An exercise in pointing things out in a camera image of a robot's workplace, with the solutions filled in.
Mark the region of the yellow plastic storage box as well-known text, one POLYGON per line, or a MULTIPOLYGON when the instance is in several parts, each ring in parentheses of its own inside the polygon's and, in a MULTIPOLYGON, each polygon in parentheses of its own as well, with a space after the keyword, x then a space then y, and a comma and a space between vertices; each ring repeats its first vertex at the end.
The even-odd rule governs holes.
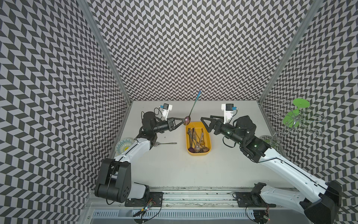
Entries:
POLYGON ((201 121, 186 126, 186 149, 190 155, 207 155, 211 148, 210 135, 201 121))

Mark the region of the plain silver spoon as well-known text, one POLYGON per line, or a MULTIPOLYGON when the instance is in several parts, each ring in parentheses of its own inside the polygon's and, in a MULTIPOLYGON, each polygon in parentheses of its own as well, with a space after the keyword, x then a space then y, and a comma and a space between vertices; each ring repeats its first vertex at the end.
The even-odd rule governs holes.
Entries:
POLYGON ((200 152, 198 152, 198 153, 203 153, 203 151, 202 151, 202 148, 203 148, 202 140, 203 140, 203 138, 204 138, 203 133, 201 133, 200 135, 197 134, 197 141, 200 143, 200 152))

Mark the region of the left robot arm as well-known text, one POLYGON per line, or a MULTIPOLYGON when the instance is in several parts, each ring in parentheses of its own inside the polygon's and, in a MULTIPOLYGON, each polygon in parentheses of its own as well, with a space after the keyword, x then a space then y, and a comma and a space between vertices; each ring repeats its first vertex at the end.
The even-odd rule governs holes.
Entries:
POLYGON ((183 118, 160 120, 154 112, 144 113, 142 127, 129 149, 113 159, 102 161, 95 196, 119 203, 128 199, 147 199, 149 187, 131 180, 131 165, 154 147, 158 133, 173 131, 184 123, 183 118))

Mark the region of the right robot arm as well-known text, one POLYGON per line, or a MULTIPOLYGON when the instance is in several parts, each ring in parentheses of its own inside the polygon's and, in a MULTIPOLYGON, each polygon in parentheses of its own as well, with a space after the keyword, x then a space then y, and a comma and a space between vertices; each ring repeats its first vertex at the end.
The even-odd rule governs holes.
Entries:
POLYGON ((337 181, 325 182, 309 174, 256 137, 256 125, 249 116, 239 117, 234 126, 218 116, 200 120, 208 132, 234 141, 248 159, 274 171, 296 188, 289 191, 258 183, 253 193, 265 203, 300 212, 314 224, 334 223, 342 203, 342 186, 337 181))

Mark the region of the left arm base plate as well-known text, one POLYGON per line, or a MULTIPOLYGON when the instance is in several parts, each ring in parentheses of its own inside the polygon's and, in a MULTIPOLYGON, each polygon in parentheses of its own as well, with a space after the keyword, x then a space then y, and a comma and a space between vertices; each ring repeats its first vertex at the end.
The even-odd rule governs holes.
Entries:
POLYGON ((125 207, 144 207, 149 203, 152 207, 161 207, 163 202, 163 192, 149 192, 142 199, 127 199, 125 207))

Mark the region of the blue handled spoon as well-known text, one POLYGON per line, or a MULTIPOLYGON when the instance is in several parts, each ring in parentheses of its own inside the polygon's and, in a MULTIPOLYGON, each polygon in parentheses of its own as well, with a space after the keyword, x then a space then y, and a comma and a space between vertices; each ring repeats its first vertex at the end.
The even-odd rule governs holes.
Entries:
POLYGON ((190 111, 190 113, 189 113, 189 115, 184 118, 184 125, 185 125, 185 126, 189 125, 190 122, 191 122, 191 114, 192 114, 192 112, 193 112, 193 110, 194 110, 194 107, 195 107, 195 105, 196 105, 198 99, 199 99, 200 96, 201 96, 201 93, 202 93, 202 91, 199 91, 199 92, 198 92, 198 94, 197 94, 197 96, 196 96, 196 99, 195 99, 195 101, 194 101, 194 104, 193 104, 193 106, 192 106, 192 108, 191 108, 191 111, 190 111))

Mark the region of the silver long handled spoon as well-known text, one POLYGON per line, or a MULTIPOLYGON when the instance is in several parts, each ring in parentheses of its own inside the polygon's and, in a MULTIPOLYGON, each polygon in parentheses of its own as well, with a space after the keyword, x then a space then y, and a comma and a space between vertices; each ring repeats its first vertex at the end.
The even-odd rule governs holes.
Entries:
POLYGON ((195 128, 192 129, 193 143, 195 144, 194 151, 195 153, 200 152, 200 143, 197 141, 197 134, 195 128))

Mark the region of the black handled spoon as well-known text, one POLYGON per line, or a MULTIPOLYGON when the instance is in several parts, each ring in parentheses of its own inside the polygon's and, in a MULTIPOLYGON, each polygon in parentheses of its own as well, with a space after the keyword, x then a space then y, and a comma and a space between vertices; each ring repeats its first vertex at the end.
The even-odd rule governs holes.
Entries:
POLYGON ((192 131, 191 131, 191 129, 189 128, 188 130, 187 130, 187 135, 188 135, 188 141, 189 141, 189 146, 191 146, 192 145, 192 131))

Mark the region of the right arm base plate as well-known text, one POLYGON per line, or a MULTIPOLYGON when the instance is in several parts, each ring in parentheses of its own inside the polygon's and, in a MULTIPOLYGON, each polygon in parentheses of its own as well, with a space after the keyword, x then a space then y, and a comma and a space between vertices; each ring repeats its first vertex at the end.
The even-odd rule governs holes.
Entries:
POLYGON ((233 197, 240 208, 276 208, 275 204, 266 203, 259 195, 251 192, 235 192, 233 197))

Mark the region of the rose gold long spoon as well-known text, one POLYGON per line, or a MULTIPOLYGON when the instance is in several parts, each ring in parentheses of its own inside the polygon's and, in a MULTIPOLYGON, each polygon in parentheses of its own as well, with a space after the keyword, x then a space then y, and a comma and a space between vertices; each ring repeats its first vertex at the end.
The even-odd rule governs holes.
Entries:
POLYGON ((205 139, 204 139, 204 138, 203 138, 202 142, 203 142, 203 148, 202 148, 202 151, 203 151, 204 153, 206 153, 206 152, 208 152, 208 151, 209 151, 209 148, 206 146, 206 143, 205 143, 205 139))

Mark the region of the dark purple spoon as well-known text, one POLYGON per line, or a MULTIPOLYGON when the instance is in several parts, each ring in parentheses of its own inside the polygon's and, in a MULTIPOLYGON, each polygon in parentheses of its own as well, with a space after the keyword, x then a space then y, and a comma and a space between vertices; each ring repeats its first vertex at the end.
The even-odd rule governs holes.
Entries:
POLYGON ((192 130, 189 128, 187 131, 188 135, 189 135, 189 148, 188 151, 190 153, 195 153, 195 150, 193 148, 193 136, 192 136, 192 130))

